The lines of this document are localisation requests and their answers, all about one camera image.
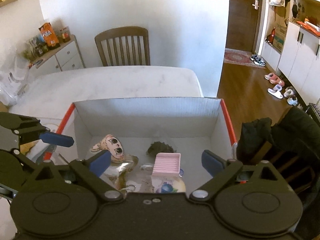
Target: doorway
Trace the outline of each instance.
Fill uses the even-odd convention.
[[[230,0],[226,48],[254,52],[261,17],[259,7],[252,5],[255,0]]]

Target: white cardboard box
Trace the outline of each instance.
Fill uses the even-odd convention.
[[[187,195],[212,177],[201,165],[201,154],[210,150],[223,159],[231,158],[236,142],[223,99],[217,98],[120,98],[76,102],[60,125],[62,134],[72,136],[71,148],[56,153],[68,162],[92,156],[90,148],[107,134],[120,141],[126,154],[139,164],[152,163],[146,155],[153,135],[161,128],[181,153],[181,168]],[[55,164],[65,164],[57,155]]]

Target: wooden chair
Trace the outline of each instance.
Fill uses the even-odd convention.
[[[256,165],[261,160],[270,161],[297,194],[309,188],[316,177],[313,168],[297,154],[276,149],[269,142],[262,145],[250,163]]]
[[[141,50],[140,37],[143,37],[145,65],[150,66],[149,34],[147,29],[144,29],[141,27],[122,27],[122,28],[111,29],[111,30],[102,32],[95,37],[95,42],[96,42],[103,66],[108,66],[106,54],[102,46],[102,42],[104,41],[106,41],[107,43],[109,62],[111,63],[111,66],[114,66],[115,65],[114,63],[116,63],[116,66],[119,66],[118,48],[120,49],[122,65],[137,65],[136,44],[135,44],[135,38],[134,38],[135,36],[137,37],[137,46],[138,46],[138,58],[139,58],[138,65],[142,65],[142,50]],[[124,54],[124,46],[123,46],[124,39],[122,39],[123,37],[125,37],[126,55]],[[129,48],[128,37],[131,37],[131,51]],[[114,53],[112,53],[109,40],[112,40]]]

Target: cartoon face keychain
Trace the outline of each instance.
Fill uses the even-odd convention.
[[[101,142],[91,148],[91,152],[100,152],[108,150],[111,153],[111,161],[121,163],[124,161],[124,151],[119,140],[111,134],[108,134]]]

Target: orange snack box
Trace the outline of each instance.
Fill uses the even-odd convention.
[[[45,23],[39,28],[42,37],[50,49],[59,47],[59,40],[50,23]]]

